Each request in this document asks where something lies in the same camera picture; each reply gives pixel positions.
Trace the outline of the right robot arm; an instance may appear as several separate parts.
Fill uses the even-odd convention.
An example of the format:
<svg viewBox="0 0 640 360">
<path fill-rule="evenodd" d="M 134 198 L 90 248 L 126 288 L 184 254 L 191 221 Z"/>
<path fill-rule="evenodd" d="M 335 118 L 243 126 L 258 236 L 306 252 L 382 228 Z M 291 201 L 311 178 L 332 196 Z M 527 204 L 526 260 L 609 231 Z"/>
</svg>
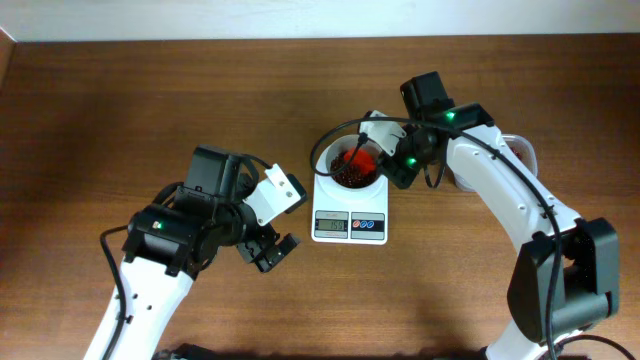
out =
<svg viewBox="0 0 640 360">
<path fill-rule="evenodd" d="M 429 165 L 464 179 L 517 252 L 507 291 L 511 321 L 481 359 L 555 359 L 561 348 L 619 310 L 619 241 L 604 218 L 584 219 L 559 201 L 513 153 L 477 103 L 456 105 L 436 72 L 400 87 L 403 137 L 378 160 L 408 188 Z"/>
</svg>

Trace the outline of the orange measuring scoop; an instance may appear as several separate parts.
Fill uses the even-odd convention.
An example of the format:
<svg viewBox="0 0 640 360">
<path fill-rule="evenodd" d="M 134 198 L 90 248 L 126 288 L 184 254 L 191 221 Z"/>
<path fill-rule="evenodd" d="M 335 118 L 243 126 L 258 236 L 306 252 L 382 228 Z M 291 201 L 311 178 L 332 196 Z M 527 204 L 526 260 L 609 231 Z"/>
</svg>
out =
<svg viewBox="0 0 640 360">
<path fill-rule="evenodd" d="M 376 171 L 373 156 L 362 149 L 352 148 L 346 151 L 342 158 L 349 163 L 347 170 L 356 175 L 368 176 Z"/>
</svg>

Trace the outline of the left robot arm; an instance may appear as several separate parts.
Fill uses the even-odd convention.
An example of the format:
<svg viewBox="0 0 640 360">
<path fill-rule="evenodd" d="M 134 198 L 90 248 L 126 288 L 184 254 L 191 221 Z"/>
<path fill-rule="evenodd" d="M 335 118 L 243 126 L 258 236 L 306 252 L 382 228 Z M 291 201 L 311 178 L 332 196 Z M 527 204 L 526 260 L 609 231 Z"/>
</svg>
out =
<svg viewBox="0 0 640 360">
<path fill-rule="evenodd" d="M 299 243 L 280 235 L 271 222 L 307 199 L 297 178 L 278 165 L 221 148 L 195 148 L 185 181 L 164 187 L 151 203 L 122 226 L 127 238 L 117 262 L 100 245 L 115 287 L 85 353 L 88 359 L 150 359 L 198 275 L 222 247 L 267 273 Z"/>
</svg>

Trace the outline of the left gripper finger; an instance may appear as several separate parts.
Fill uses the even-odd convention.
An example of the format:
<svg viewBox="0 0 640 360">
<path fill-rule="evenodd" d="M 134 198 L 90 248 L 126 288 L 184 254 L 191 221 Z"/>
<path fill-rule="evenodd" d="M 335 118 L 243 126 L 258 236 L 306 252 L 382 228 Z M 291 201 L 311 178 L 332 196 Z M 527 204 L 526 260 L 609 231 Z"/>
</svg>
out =
<svg viewBox="0 0 640 360">
<path fill-rule="evenodd" d="M 279 243 L 267 248 L 263 255 L 257 259 L 258 270 L 261 273 L 270 272 L 299 244 L 300 239 L 298 237 L 291 233 L 287 234 Z"/>
<path fill-rule="evenodd" d="M 260 241 L 242 242 L 236 246 L 244 262 L 254 264 L 259 270 L 271 270 L 273 268 L 268 255 L 272 248 L 273 244 Z"/>
</svg>

